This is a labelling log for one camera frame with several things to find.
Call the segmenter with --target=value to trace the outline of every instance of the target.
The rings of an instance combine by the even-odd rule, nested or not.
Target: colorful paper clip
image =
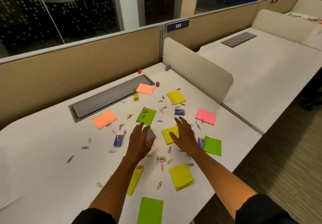
[[[162,182],[159,183],[158,187],[156,189],[160,189],[161,188],[161,185],[162,185]]]
[[[72,156],[69,158],[69,160],[67,161],[67,163],[69,163],[73,157],[74,157],[74,155],[72,155]]]

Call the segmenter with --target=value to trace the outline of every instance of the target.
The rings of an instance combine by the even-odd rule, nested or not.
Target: white desk surface
[[[220,42],[249,32],[234,48]],[[322,52],[248,28],[197,52],[230,72],[234,83],[223,106],[264,134],[322,65]]]
[[[226,109],[192,86],[174,71],[164,71],[159,63],[143,70],[154,82],[159,81],[152,95],[139,94],[125,99],[78,123],[72,119],[68,105],[95,95],[117,84],[137,77],[126,76],[100,88],[24,117],[0,131],[0,223],[62,223],[70,224],[80,211],[86,209],[101,190],[96,183],[108,181],[125,155],[129,136],[137,124],[142,108],[157,111],[151,129],[157,138],[152,147],[153,157],[145,157],[143,173],[131,197],[126,196],[120,223],[136,223],[142,197],[164,200],[162,223],[188,224],[209,201],[214,191],[199,167],[189,167],[195,184],[176,191],[169,168],[183,163],[193,163],[184,152],[171,144],[171,153],[161,130],[175,126],[174,109],[166,93],[181,88],[186,99],[184,118],[193,124],[196,138],[205,135],[222,140],[222,157],[211,155],[230,171],[233,171],[260,139],[255,132]],[[164,102],[159,103],[164,95]],[[159,109],[167,106],[164,113]],[[215,125],[200,124],[198,130],[195,115],[201,107],[217,114]],[[92,119],[112,110],[117,120],[109,127],[97,130]],[[134,114],[127,119],[127,114]],[[120,148],[113,147],[119,125],[127,130]],[[173,161],[161,165],[156,156]],[[162,187],[157,190],[159,182]]]

